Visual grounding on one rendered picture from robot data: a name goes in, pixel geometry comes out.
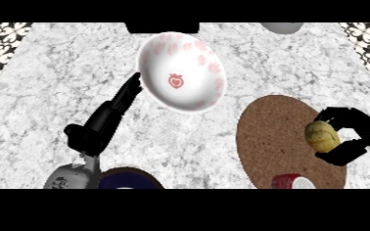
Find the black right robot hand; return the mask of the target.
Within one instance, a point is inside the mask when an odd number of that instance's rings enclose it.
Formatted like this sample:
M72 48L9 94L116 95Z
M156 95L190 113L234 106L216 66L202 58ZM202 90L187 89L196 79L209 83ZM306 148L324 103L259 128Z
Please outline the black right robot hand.
M327 107L318 113L315 120L326 121L334 131L349 128L358 139L342 142L327 153L315 153L315 157L336 166L345 166L365 153L370 147L370 115L355 108Z

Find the yellow squash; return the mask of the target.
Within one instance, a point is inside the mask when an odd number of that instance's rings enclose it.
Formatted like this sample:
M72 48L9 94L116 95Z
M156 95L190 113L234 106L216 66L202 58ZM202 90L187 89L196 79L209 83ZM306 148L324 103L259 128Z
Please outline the yellow squash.
M312 121L305 127L305 140L318 153L327 153L339 144L337 133L326 121Z

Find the brown cork placemat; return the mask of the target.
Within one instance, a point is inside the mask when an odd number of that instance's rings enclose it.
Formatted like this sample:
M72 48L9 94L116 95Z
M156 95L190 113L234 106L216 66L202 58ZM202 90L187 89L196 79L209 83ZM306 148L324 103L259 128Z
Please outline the brown cork placemat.
M244 172L259 189L275 175L299 173L318 189L342 189L346 167L315 157L305 141L305 126L317 111L298 99L268 95L255 99L239 119L236 143Z

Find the white bowl with strawberry print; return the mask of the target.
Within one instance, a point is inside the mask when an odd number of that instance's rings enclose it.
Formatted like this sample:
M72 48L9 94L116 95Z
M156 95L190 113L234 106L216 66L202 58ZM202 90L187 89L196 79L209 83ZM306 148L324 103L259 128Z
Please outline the white bowl with strawberry print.
M169 110L200 114L219 103L227 88L222 63L188 34L153 35L140 46L135 69L149 95Z

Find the red can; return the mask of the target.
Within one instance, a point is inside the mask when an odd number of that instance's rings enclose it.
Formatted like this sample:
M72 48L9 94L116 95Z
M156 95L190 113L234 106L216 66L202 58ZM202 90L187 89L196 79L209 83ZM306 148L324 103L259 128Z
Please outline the red can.
M280 174L271 180L273 189L314 189L311 180L299 173Z

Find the grey round vessel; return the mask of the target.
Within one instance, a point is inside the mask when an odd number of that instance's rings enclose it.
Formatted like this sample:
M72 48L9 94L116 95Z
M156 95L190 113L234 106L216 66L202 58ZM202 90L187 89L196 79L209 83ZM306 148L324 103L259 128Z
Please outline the grey round vessel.
M292 34L295 33L301 27L302 23L262 23L262 27L277 33L277 34Z

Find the dark blue plate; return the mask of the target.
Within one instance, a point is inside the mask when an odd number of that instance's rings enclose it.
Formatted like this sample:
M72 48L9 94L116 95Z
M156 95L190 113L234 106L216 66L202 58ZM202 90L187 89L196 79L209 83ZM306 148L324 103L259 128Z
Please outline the dark blue plate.
M116 167L102 173L100 189L162 189L158 179L144 170L134 167Z

